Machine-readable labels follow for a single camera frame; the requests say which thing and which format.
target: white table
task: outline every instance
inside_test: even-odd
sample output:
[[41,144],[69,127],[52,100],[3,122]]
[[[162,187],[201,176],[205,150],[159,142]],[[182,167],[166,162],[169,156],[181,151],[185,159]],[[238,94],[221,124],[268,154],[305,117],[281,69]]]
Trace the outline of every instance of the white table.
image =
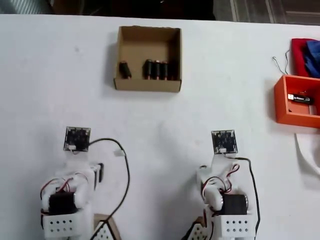
[[[182,28],[180,93],[117,91],[119,26]],[[210,163],[211,130],[235,129],[252,160],[260,201],[258,240],[318,239],[320,188],[305,182],[294,132],[275,123],[273,86],[291,38],[319,26],[117,17],[0,15],[0,234],[41,239],[39,191],[66,160],[66,126],[91,127],[128,154],[131,186],[114,218],[124,240],[180,239],[203,204],[195,169]],[[95,211],[110,213],[126,185],[116,146],[90,147],[105,163]]]

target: black circuit board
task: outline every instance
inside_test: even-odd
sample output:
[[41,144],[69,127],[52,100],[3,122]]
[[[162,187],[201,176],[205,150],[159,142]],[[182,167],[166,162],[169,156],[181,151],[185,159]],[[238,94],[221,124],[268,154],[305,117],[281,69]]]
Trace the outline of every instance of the black circuit board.
[[237,154],[235,130],[212,131],[214,154]]
[[88,152],[91,128],[68,126],[65,131],[65,151]]

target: cardboard piece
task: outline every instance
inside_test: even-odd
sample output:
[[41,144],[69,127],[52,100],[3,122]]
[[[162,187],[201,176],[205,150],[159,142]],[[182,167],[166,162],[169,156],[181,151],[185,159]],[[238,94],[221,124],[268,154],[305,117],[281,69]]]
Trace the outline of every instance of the cardboard piece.
[[[107,217],[108,217],[108,215],[95,213],[94,217],[93,217],[93,227],[94,227],[93,229],[96,229],[99,222],[105,220]],[[114,238],[116,240],[121,240],[117,225],[112,217],[109,219],[108,224],[111,228],[110,230],[113,232]]]
[[[117,63],[114,86],[117,90],[173,92],[180,91],[182,84],[182,37],[180,28],[169,27],[119,27],[117,40]],[[143,66],[147,59],[177,63],[177,79],[147,80]],[[131,79],[123,79],[119,63],[126,61]]]
[[[289,100],[288,94],[313,98],[315,110],[311,112],[308,104]],[[320,128],[320,79],[283,75],[274,86],[274,103],[277,123]]]

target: orange plastic container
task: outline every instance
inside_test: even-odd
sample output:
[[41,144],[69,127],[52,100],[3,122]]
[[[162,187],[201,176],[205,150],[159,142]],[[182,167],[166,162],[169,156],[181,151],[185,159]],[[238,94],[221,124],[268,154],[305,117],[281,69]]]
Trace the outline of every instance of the orange plastic container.
[[[289,100],[288,94],[313,98],[315,112],[308,104]],[[283,75],[274,86],[274,104],[277,123],[320,128],[320,79]]]

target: blue fabric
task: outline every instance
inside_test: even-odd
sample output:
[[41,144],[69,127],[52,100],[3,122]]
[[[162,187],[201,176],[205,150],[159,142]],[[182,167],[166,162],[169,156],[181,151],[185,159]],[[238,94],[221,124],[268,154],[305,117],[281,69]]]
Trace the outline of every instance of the blue fabric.
[[320,78],[320,41],[306,41],[305,68],[313,78]]

